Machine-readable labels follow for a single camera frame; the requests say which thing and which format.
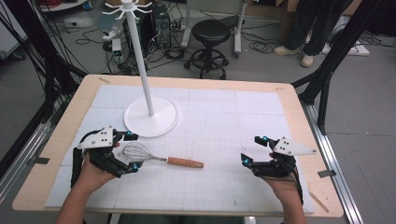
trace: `stand hook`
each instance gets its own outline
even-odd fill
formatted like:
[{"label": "stand hook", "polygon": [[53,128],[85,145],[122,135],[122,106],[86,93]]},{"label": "stand hook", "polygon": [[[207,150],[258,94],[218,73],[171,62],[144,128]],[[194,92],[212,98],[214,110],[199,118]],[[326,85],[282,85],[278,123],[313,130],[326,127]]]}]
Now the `stand hook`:
[{"label": "stand hook", "polygon": [[103,14],[111,15],[111,14],[114,14],[114,13],[116,13],[118,11],[121,11],[120,16],[116,18],[116,20],[120,20],[123,17],[123,15],[125,14],[125,12],[131,12],[135,19],[137,19],[136,15],[134,14],[134,11],[136,11],[136,10],[140,11],[142,13],[150,13],[150,12],[152,12],[152,10],[144,11],[144,10],[140,9],[140,7],[149,7],[152,4],[151,2],[146,4],[146,5],[144,5],[144,6],[138,6],[137,5],[139,0],[136,0],[134,2],[132,2],[132,0],[121,0],[121,2],[122,2],[121,6],[111,6],[110,4],[105,3],[105,5],[108,6],[108,7],[111,7],[111,8],[116,8],[117,7],[118,9],[116,9],[116,10],[114,10],[112,12],[103,12]]}]

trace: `metal rail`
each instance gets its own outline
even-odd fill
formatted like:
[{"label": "metal rail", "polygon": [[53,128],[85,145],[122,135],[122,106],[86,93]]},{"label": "metal rail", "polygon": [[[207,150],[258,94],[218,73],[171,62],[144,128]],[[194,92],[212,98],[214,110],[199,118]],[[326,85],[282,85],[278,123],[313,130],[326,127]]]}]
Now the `metal rail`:
[{"label": "metal rail", "polygon": [[341,167],[338,164],[337,158],[334,155],[332,150],[332,145],[330,144],[329,138],[327,135],[321,133],[321,130],[318,126],[318,112],[313,105],[304,105],[302,104],[303,109],[308,117],[308,121],[311,125],[311,130],[314,132],[314,136],[317,140],[318,147],[322,154],[323,160],[327,166],[329,171],[335,171],[336,175],[332,176],[332,183],[338,193],[338,197],[341,201],[341,204],[344,207],[344,211],[346,213],[346,217],[349,220],[350,224],[362,224],[363,220],[361,219],[361,213],[355,201],[352,197],[351,192],[349,191],[349,187],[347,186],[347,182],[344,179],[343,172],[341,171]]},{"label": "metal rail", "polygon": [[9,166],[7,172],[0,180],[0,204],[7,197],[9,191],[14,186],[17,179],[20,177],[22,171],[26,167],[26,163],[35,155],[36,151],[39,150],[41,144],[44,142],[48,132],[50,131],[51,121],[47,123],[39,124],[32,136],[21,150],[18,157]]}]

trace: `stand base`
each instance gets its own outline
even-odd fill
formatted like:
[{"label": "stand base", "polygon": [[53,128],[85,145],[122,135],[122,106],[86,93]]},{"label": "stand base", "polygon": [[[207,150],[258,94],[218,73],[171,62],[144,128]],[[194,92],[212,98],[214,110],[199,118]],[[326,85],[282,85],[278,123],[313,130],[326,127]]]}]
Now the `stand base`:
[{"label": "stand base", "polygon": [[144,97],[132,102],[124,114],[126,127],[142,137],[157,137],[168,133],[178,121],[177,107],[173,102],[161,97],[151,97],[151,101],[153,116],[149,115]]}]

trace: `computer tower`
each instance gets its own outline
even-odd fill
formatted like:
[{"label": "computer tower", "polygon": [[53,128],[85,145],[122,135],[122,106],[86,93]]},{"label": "computer tower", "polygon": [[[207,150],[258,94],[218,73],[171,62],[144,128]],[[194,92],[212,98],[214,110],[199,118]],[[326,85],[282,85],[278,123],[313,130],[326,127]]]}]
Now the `computer tower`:
[{"label": "computer tower", "polygon": [[[138,18],[138,20],[136,20],[136,27],[139,34],[140,47],[142,49],[143,57],[146,58],[150,51],[149,42],[155,36],[153,19],[150,13],[135,11],[134,14]],[[122,28],[125,33],[129,53],[130,55],[134,55],[134,46],[132,44],[131,33],[129,31],[128,21],[126,19],[122,23]]]},{"label": "computer tower", "polygon": [[156,41],[159,48],[171,48],[171,29],[170,17],[166,12],[164,4],[155,4],[152,6],[152,14],[154,18]]}]

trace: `human arm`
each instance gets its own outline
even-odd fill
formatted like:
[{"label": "human arm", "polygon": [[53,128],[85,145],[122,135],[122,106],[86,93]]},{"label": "human arm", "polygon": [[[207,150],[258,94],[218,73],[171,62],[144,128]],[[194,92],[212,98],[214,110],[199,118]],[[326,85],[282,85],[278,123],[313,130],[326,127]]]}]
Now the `human arm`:
[{"label": "human arm", "polygon": [[282,203],[283,224],[305,224],[303,205],[296,187],[294,174],[283,178],[262,176],[262,179],[273,189],[275,196]]},{"label": "human arm", "polygon": [[64,200],[56,224],[82,223],[90,195],[114,177],[90,163],[90,156],[87,153],[79,178]]}]

